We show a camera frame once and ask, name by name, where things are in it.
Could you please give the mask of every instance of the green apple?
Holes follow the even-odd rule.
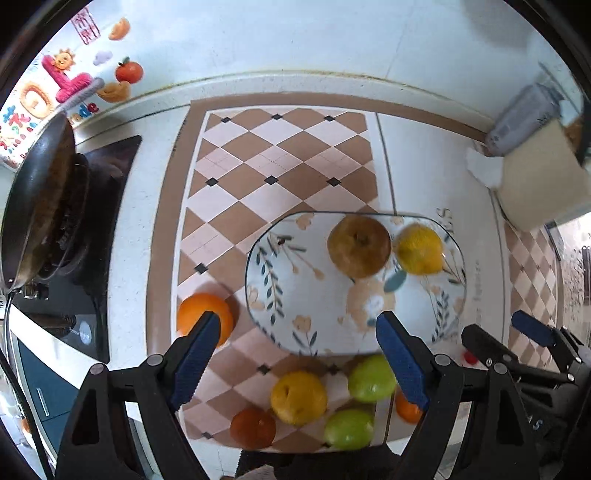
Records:
[[[367,447],[374,437],[374,419],[362,410],[342,410],[332,415],[324,428],[324,440],[339,450]]]
[[[389,397],[396,389],[396,377],[386,357],[372,355],[355,367],[349,375],[349,393],[364,403]]]

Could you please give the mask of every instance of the cabinet door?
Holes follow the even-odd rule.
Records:
[[[41,362],[19,340],[22,369],[41,421],[62,415],[72,409],[78,389]]]
[[[69,415],[70,412],[67,412],[41,422],[41,427],[45,430],[49,443],[51,443],[56,453],[60,450],[61,437],[64,435]]]

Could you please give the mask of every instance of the screw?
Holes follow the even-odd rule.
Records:
[[[494,369],[499,375],[505,375],[507,373],[507,367],[503,364],[495,364]]]
[[[446,367],[452,363],[450,358],[447,355],[443,355],[440,353],[439,355],[435,355],[435,363],[437,365],[441,365],[442,367]]]
[[[90,373],[92,375],[98,375],[100,373],[102,373],[102,371],[105,369],[104,364],[94,364],[92,367],[90,367]]]
[[[150,355],[147,360],[147,364],[151,367],[155,367],[162,363],[163,357],[159,353],[155,353],[154,355]]]

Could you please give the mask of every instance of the black stovetop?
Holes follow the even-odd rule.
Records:
[[[123,190],[141,141],[136,135],[85,154],[90,187],[74,243],[85,252],[83,261],[43,282],[48,300],[20,294],[14,299],[19,310],[52,335],[104,363],[109,362],[109,260]]]

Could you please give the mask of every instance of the decorative plate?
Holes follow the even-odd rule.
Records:
[[[437,222],[410,215],[364,214],[394,239],[411,223],[434,230],[444,269],[407,274],[394,254],[373,277],[353,281],[332,263],[326,241],[345,213],[294,213],[269,228],[246,262],[246,303],[255,324],[280,348],[300,355],[379,351],[377,315],[392,310],[411,335],[435,346],[458,333],[466,300],[462,252]]]

